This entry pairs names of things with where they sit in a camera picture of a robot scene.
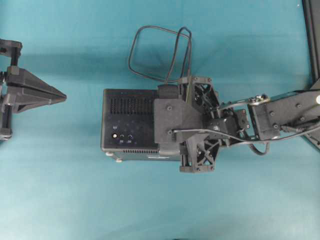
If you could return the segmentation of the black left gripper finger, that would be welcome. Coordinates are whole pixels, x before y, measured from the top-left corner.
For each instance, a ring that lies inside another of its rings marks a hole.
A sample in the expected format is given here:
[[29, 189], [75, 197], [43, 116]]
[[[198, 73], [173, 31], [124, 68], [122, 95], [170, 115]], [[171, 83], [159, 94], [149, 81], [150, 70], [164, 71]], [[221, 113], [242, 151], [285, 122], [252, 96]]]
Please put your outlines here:
[[9, 96], [7, 97], [7, 105], [12, 107], [15, 114], [25, 112], [34, 108], [62, 103], [67, 97], [56, 97], [51, 99], [39, 98], [33, 96]]
[[9, 66], [7, 68], [7, 83], [13, 87], [27, 88], [61, 98], [67, 97], [64, 93], [47, 84], [28, 70], [18, 66]]

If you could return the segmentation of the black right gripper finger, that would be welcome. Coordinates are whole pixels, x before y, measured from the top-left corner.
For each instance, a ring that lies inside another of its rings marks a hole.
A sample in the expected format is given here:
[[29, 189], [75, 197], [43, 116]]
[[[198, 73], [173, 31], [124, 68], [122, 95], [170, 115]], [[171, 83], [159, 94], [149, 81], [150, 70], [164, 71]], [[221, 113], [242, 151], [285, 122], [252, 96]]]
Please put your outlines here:
[[160, 148], [159, 157], [164, 161], [179, 162], [181, 160], [180, 148]]
[[178, 99], [179, 88], [175, 84], [161, 84], [158, 86], [157, 94], [159, 99]]

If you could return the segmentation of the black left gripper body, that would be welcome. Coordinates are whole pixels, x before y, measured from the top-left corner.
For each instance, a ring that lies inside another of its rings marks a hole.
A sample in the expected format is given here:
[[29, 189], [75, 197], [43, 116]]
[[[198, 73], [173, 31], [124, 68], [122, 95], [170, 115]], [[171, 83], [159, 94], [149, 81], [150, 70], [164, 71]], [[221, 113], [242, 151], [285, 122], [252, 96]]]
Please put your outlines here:
[[9, 93], [9, 75], [19, 74], [18, 67], [19, 57], [23, 45], [19, 41], [0, 40], [0, 55], [10, 58], [10, 66], [7, 71], [0, 72], [0, 139], [9, 140], [13, 135], [12, 130], [12, 114], [13, 99]]

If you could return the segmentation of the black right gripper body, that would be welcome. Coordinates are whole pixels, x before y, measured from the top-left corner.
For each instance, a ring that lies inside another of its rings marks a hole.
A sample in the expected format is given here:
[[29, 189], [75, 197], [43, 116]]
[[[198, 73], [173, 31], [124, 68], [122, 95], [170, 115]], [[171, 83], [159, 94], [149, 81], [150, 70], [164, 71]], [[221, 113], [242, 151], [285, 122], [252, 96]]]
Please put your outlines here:
[[204, 113], [203, 128], [178, 130], [195, 132], [180, 143], [179, 170], [182, 173], [213, 172], [222, 148], [248, 144], [250, 123], [247, 111], [236, 110], [235, 103], [220, 103], [218, 92], [208, 77], [182, 77], [178, 89], [186, 103]]

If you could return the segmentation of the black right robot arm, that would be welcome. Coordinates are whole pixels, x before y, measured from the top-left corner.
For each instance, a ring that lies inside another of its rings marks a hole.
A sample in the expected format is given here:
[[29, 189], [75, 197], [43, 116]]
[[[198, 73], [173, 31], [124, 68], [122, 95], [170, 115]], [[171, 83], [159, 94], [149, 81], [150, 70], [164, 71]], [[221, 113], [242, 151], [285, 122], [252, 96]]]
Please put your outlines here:
[[215, 169], [220, 150], [247, 146], [263, 156], [270, 144], [304, 136], [320, 144], [320, 91], [296, 90], [269, 97], [219, 101], [209, 77], [181, 77], [162, 84], [153, 102], [154, 141], [159, 154], [178, 156], [182, 173]]

